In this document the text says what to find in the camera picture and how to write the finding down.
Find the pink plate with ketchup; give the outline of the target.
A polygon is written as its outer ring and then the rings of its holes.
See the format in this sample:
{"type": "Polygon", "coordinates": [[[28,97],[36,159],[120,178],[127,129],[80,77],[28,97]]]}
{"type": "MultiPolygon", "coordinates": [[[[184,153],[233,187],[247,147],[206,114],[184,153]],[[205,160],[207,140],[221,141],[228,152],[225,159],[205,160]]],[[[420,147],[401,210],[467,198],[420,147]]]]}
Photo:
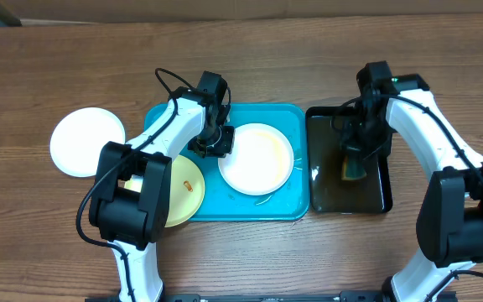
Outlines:
{"type": "Polygon", "coordinates": [[[266,195],[286,183],[293,171],[293,147],[276,128],[248,123],[235,129],[230,154],[218,159],[224,181],[245,195],[266,195]]]}

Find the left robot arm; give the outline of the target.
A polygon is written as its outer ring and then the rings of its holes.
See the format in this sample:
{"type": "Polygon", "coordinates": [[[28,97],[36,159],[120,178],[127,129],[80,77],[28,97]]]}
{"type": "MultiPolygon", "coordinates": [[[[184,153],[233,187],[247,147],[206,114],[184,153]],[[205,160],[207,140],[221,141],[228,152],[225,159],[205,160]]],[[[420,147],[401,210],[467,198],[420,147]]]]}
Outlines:
{"type": "Polygon", "coordinates": [[[80,237],[110,248],[121,289],[117,301],[162,301],[156,243],[169,214],[172,166],[183,149],[201,158],[224,158],[235,130],[226,125],[231,90],[221,75],[206,71],[197,86],[169,90],[164,113],[127,143],[106,143],[95,183],[76,214],[80,237]]]}

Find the green yellow sponge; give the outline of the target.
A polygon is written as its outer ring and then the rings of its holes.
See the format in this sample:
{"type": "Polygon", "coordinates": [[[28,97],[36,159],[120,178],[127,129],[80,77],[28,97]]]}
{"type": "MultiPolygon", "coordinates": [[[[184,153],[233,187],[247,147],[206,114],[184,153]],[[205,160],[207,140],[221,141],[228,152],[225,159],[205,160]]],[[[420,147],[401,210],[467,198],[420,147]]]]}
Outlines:
{"type": "Polygon", "coordinates": [[[360,159],[346,155],[341,168],[341,179],[344,181],[357,181],[366,177],[365,167],[360,159]]]}

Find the yellow plate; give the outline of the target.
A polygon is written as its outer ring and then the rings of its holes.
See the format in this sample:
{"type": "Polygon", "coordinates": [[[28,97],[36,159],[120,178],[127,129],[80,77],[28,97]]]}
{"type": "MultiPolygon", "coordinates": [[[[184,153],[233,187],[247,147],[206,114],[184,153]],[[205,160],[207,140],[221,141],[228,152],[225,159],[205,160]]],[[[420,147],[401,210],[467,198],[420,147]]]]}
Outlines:
{"type": "Polygon", "coordinates": [[[166,227],[188,221],[200,208],[205,196],[205,180],[197,165],[183,155],[172,163],[169,215],[166,227]]]}

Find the white plate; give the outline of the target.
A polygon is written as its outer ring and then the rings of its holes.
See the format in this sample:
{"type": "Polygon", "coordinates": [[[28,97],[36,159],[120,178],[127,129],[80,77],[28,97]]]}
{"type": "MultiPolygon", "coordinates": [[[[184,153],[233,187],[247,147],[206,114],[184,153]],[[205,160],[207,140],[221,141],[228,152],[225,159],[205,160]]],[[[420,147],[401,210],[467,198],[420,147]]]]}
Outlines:
{"type": "Polygon", "coordinates": [[[63,173],[91,177],[96,174],[101,149],[108,142],[126,142],[122,122],[106,109],[86,107],[68,114],[57,124],[49,152],[63,173]]]}

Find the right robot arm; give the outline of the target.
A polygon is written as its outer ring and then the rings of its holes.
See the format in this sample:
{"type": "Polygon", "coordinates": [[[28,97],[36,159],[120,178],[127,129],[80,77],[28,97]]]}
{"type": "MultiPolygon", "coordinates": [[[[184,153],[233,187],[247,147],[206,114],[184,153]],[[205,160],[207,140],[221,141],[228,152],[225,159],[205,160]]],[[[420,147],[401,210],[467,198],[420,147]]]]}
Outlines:
{"type": "Polygon", "coordinates": [[[418,74],[393,75],[385,61],[356,75],[360,95],[336,128],[345,153],[343,180],[366,176],[366,163],[391,153],[398,133],[428,178],[416,221],[418,250],[387,278],[377,301],[454,301],[444,289],[462,275],[483,279],[483,155],[455,131],[418,74]]]}

